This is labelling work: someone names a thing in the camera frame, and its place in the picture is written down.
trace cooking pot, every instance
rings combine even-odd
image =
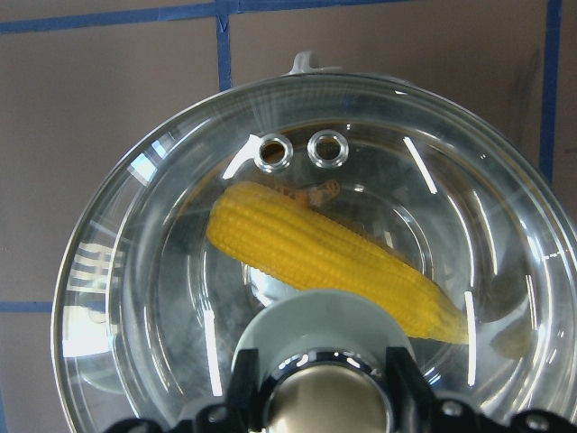
[[[218,400],[244,330],[298,293],[207,239],[215,202],[246,181],[362,231],[466,315],[467,344],[401,338],[435,392],[498,422],[527,408],[575,421],[577,244],[543,178],[443,97],[391,77],[296,72],[170,118],[93,196],[53,311],[71,428],[135,416],[167,428],[191,401]]]

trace blue tape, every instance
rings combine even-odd
[[[0,302],[0,313],[51,313],[52,302]]]
[[[4,415],[4,402],[2,401],[2,392],[0,391],[0,433],[8,433],[6,426],[6,417]]]
[[[225,91],[233,86],[231,73],[231,34],[229,29],[229,2],[216,1],[216,55],[218,58],[218,87]]]
[[[553,180],[562,4],[563,0],[549,0],[547,2],[547,24],[545,28],[545,66],[543,70],[539,170],[543,172],[549,181]]]
[[[412,0],[230,0],[236,7],[230,14],[245,12],[288,11],[330,6],[374,5],[378,3],[400,3]]]
[[[201,3],[198,5],[170,6],[152,9],[138,9],[133,11],[105,12],[101,14],[71,15],[56,18],[42,18],[38,20],[12,21],[0,23],[0,34],[69,30],[94,25],[175,21],[214,15],[214,3]]]
[[[106,303],[103,300],[92,300],[89,302],[85,302],[84,304],[80,305],[80,307],[92,309],[92,310],[98,311],[100,313],[106,312]]]

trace yellow corn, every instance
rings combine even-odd
[[[380,305],[408,336],[466,343],[464,314],[423,274],[292,198],[253,182],[228,188],[210,242],[299,290],[347,290]]]

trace metal grommet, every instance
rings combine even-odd
[[[371,431],[380,425],[379,431],[391,433],[392,406],[386,384],[375,372],[357,354],[341,349],[312,349],[291,356],[261,386],[264,424],[270,428],[267,431],[305,431],[304,426],[310,431],[354,431],[353,426],[362,426],[364,422],[365,427],[371,426]],[[317,394],[326,398],[319,400]],[[350,416],[359,411],[361,419]],[[349,416],[341,418],[338,428],[319,415],[332,414],[331,418],[338,419],[339,413],[347,412]]]
[[[349,143],[336,131],[325,129],[308,140],[308,157],[321,169],[333,169],[344,164],[349,157]]]
[[[268,134],[261,138],[261,145],[254,155],[254,163],[265,173],[286,169],[292,160],[290,140],[281,134]]]
[[[443,414],[447,417],[460,417],[463,414],[463,406],[458,401],[447,400],[441,405]]]

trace vent hole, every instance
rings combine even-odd
[[[284,158],[286,150],[278,142],[267,142],[261,146],[261,159],[267,164],[276,164]]]
[[[341,153],[341,146],[335,140],[325,138],[316,144],[316,154],[323,160],[332,161]]]

